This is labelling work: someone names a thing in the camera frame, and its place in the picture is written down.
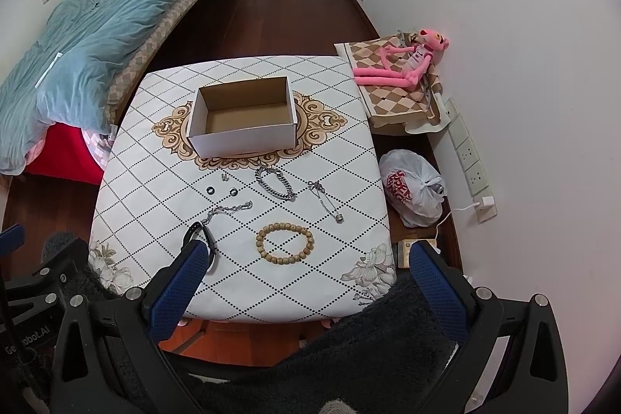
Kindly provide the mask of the white charger plug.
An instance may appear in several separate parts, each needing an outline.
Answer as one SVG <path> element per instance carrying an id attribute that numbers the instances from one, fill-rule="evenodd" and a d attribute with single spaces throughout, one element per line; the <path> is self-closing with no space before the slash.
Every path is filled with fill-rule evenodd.
<path id="1" fill-rule="evenodd" d="M 478 209 L 488 209 L 493 208 L 496 205 L 495 199 L 493 196 L 482 196 L 480 201 L 478 202 Z"/>

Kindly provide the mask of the black fuzzy seat cover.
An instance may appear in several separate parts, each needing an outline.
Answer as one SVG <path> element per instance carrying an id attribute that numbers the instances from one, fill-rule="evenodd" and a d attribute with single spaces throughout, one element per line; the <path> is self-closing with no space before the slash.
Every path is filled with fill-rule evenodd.
<path id="1" fill-rule="evenodd" d="M 211 383 L 186 369 L 188 358 L 166 357 L 205 413 L 317 413 L 333 400 L 356 413 L 411 413 L 465 342 L 470 322 L 460 315 L 436 315 L 403 273 L 380 300 L 271 367 Z"/>

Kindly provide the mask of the light blue duvet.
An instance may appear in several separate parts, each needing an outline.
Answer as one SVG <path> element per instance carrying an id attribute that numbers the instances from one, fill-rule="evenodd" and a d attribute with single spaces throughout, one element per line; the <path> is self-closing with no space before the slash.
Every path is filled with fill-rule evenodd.
<path id="1" fill-rule="evenodd" d="M 1 172 L 21 174 L 55 124 L 107 135 L 111 86 L 181 0 L 62 0 L 1 84 Z"/>

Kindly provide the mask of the small beige box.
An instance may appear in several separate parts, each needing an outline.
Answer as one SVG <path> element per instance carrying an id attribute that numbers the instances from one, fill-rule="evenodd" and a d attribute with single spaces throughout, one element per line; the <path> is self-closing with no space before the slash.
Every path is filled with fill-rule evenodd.
<path id="1" fill-rule="evenodd" d="M 441 250 L 437 247 L 436 239 L 423 239 L 423 242 L 429 243 L 429 246 L 431 246 L 438 254 L 441 253 Z M 402 241 L 397 243 L 396 251 L 398 269 L 409 268 L 409 255 L 411 254 L 411 248 L 413 248 L 414 244 L 417 243 L 419 243 L 418 239 L 402 239 Z"/>

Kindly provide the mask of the patterned white tablecloth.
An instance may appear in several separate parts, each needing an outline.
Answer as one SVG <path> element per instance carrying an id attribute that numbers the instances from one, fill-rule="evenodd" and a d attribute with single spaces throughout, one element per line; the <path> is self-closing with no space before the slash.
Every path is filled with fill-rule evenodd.
<path id="1" fill-rule="evenodd" d="M 298 110 L 296 148 L 244 159 L 196 156 L 185 134 L 200 87 L 281 76 Z M 344 60 L 245 57 L 142 79 L 104 171 L 90 264 L 117 294 L 144 287 L 199 221 L 216 251 L 187 309 L 197 319 L 340 319 L 389 291 L 396 267 L 384 191 Z"/>

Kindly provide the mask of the red bed sheet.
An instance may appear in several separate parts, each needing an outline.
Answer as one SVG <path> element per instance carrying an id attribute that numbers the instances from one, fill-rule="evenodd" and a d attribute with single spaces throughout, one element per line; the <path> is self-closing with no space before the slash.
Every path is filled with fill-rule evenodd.
<path id="1" fill-rule="evenodd" d="M 88 151 L 82 131 L 65 124 L 47 129 L 41 152 L 24 172 L 97 186 L 103 178 L 103 170 Z"/>

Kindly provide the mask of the pink panther plush toy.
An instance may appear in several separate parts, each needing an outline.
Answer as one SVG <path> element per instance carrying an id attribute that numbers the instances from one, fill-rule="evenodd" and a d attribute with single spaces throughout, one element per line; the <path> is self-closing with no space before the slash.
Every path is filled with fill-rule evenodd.
<path id="1" fill-rule="evenodd" d="M 360 86 L 414 89 L 448 49 L 449 39 L 436 30 L 422 29 L 402 46 L 383 43 L 374 52 L 379 63 L 352 70 Z"/>

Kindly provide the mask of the white cardboard box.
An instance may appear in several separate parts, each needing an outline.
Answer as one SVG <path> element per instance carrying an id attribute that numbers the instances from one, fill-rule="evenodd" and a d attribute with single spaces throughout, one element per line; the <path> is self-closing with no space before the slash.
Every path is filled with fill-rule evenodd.
<path id="1" fill-rule="evenodd" d="M 298 117 L 290 80 L 267 77 L 200 87 L 186 135 L 202 159 L 290 149 Z"/>

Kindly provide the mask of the white power strip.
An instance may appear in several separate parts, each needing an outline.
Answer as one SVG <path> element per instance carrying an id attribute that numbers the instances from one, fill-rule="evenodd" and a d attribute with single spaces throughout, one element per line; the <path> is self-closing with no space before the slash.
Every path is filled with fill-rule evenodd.
<path id="1" fill-rule="evenodd" d="M 482 196 L 494 196 L 491 191 L 491 183 L 476 149 L 474 139 L 468 132 L 455 101 L 452 98 L 446 99 L 444 106 L 448 113 L 448 134 L 451 138 L 451 144 L 455 148 L 468 191 L 473 199 L 472 209 L 475 211 L 477 221 L 480 224 L 485 223 L 498 214 L 496 205 L 493 208 L 483 210 L 477 208 Z"/>

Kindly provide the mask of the white plastic bag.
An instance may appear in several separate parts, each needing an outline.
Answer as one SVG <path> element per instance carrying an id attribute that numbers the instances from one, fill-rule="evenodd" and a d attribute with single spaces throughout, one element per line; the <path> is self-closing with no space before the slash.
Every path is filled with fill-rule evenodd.
<path id="1" fill-rule="evenodd" d="M 430 227 L 441 218 L 444 181 L 423 156 L 394 149 L 381 156 L 379 170 L 386 197 L 405 227 Z"/>

